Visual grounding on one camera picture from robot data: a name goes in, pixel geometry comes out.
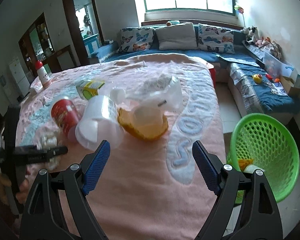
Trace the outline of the person's left hand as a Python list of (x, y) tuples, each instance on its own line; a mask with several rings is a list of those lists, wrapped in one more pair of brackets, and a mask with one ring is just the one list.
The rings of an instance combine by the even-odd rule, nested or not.
[(31, 174), (31, 172), (29, 171), (29, 168), (27, 167), (26, 173), (25, 173), (25, 179), (19, 186), (19, 192), (15, 195), (17, 201), (20, 204), (25, 204), (27, 196), (29, 194), (30, 184), (29, 184), (29, 180), (28, 180), (27, 176), (29, 176), (30, 174)]

